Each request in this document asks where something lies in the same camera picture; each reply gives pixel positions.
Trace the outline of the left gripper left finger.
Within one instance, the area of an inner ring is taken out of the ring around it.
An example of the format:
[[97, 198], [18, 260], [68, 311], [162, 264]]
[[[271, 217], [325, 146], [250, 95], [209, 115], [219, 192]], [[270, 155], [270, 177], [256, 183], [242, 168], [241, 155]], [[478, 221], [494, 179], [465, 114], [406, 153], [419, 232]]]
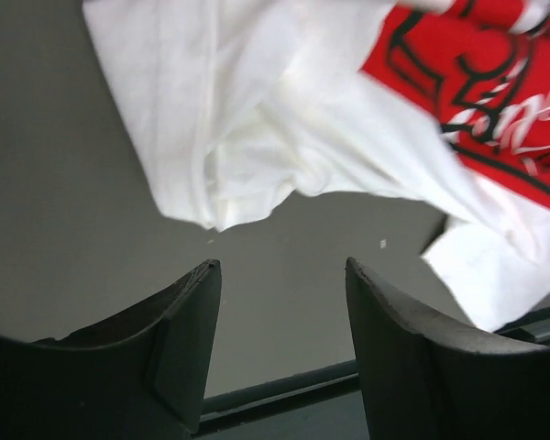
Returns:
[[198, 431], [221, 302], [209, 259], [62, 339], [0, 335], [0, 439], [188, 439]]

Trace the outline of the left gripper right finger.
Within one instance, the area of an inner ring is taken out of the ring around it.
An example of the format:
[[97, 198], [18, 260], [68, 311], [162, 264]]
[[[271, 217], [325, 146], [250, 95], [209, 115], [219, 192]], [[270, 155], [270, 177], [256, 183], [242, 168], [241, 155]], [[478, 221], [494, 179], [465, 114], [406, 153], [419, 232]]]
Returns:
[[373, 439], [550, 439], [550, 307], [490, 333], [353, 258], [346, 303]]

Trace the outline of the white t-shirt red print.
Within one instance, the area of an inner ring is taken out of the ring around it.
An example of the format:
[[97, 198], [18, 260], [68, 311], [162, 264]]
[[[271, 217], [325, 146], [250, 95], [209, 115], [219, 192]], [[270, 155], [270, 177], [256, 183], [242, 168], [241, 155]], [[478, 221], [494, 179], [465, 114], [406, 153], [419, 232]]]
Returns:
[[87, 1], [104, 76], [159, 211], [226, 230], [291, 193], [448, 215], [423, 259], [478, 328], [550, 293], [550, 210], [468, 170], [429, 116], [359, 72], [373, 1]]

